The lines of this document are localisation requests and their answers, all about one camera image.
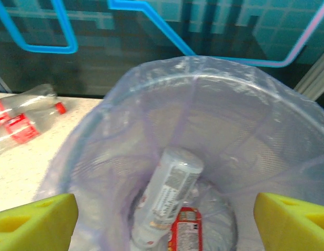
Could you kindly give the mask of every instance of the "blue neon line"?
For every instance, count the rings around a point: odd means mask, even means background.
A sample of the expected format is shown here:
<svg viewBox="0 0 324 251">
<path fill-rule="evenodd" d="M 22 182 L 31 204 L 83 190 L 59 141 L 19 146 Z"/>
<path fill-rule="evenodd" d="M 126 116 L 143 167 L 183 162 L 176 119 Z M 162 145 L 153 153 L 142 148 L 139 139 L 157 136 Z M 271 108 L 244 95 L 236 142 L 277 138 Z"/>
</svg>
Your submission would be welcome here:
<svg viewBox="0 0 324 251">
<path fill-rule="evenodd" d="M 146 16 L 163 32 L 170 41 L 185 55 L 196 55 L 195 52 L 184 42 L 184 40 L 164 21 L 164 19 L 148 4 L 142 1 L 128 1 L 128 0 L 108 0 L 108 7 L 114 10 L 130 10 L 139 11 L 146 14 Z M 295 45 L 292 47 L 287 57 L 282 61 L 272 60 L 258 60 L 258 59 L 244 59 L 244 58 L 229 58 L 216 56 L 219 59 L 231 60 L 243 64 L 253 66 L 266 67 L 285 67 L 291 64 L 299 55 L 306 42 L 316 30 L 322 19 L 324 18 L 324 3 L 313 16 L 307 28 L 301 34 Z"/>
<path fill-rule="evenodd" d="M 14 42 L 20 46 L 22 49 L 30 52 L 38 53 L 56 53 L 56 54 L 71 54 L 75 53 L 78 50 L 78 43 L 75 38 L 73 29 L 71 27 L 70 21 L 66 14 L 66 10 L 62 0 L 51 0 L 53 8 L 57 14 L 59 23 L 62 27 L 66 42 L 68 46 L 59 47 L 59 46 L 47 46 L 47 45 L 32 45 L 26 43 L 20 31 L 14 24 L 12 18 L 5 9 L 5 6 L 0 0 L 0 19 L 3 22 L 6 29 L 9 31 Z"/>
</svg>

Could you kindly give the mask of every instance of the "clear plastic bag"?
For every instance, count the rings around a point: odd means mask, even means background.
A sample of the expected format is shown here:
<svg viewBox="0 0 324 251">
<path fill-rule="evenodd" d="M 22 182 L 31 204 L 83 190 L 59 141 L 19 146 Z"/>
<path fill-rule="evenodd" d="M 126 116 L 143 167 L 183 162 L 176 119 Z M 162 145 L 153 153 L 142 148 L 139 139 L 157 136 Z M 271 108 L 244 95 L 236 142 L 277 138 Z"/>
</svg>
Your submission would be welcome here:
<svg viewBox="0 0 324 251">
<path fill-rule="evenodd" d="M 35 199 L 75 193 L 71 251 L 128 251 L 131 204 L 169 145 L 199 156 L 202 179 L 230 202 L 232 250 L 264 250 L 258 192 L 324 205 L 324 111 L 254 67 L 204 56 L 124 75 L 63 144 Z"/>
</svg>

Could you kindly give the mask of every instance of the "plastic bottle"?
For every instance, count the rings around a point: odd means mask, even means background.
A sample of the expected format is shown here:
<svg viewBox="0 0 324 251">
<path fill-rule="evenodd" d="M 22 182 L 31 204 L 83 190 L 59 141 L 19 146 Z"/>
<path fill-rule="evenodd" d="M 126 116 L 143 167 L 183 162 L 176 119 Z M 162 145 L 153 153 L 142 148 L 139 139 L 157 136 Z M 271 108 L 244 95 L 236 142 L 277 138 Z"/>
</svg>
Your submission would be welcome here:
<svg viewBox="0 0 324 251">
<path fill-rule="evenodd" d="M 61 102 L 46 110 L 29 110 L 0 127 L 0 154 L 48 131 L 57 116 L 66 112 Z"/>
<path fill-rule="evenodd" d="M 131 250 L 147 250 L 169 232 L 204 169 L 194 154 L 167 147 L 134 212 Z"/>
<path fill-rule="evenodd" d="M 24 93 L 0 98 L 0 126 L 7 120 L 33 109 L 47 109 L 57 102 L 50 84 L 43 84 Z"/>
</svg>

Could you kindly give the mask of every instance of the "white speckled countertop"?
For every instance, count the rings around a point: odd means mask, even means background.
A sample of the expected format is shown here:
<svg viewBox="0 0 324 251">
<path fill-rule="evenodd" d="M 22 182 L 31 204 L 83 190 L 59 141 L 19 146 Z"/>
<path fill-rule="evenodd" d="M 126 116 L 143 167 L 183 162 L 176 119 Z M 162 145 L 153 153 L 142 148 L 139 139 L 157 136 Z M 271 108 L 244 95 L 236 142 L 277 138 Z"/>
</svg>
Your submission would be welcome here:
<svg viewBox="0 0 324 251">
<path fill-rule="evenodd" d="M 69 133 L 101 99 L 60 98 L 69 104 L 45 134 L 0 155 L 0 211 L 27 204 L 46 174 L 48 164 Z"/>
</svg>

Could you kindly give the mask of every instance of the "trash can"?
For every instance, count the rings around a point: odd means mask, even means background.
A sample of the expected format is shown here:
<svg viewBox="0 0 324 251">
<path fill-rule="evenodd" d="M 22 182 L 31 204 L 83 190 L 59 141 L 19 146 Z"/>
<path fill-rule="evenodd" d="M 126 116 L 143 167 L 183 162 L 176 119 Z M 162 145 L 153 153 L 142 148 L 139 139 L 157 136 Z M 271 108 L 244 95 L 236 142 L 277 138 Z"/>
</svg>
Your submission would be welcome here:
<svg viewBox="0 0 324 251">
<path fill-rule="evenodd" d="M 73 130 L 36 195 L 75 193 L 70 250 L 129 250 L 131 204 L 166 146 L 202 158 L 201 179 L 230 203 L 237 231 L 226 251 L 264 250 L 258 192 L 324 205 L 316 103 L 255 67 L 205 56 L 154 61 L 126 73 Z"/>
</svg>

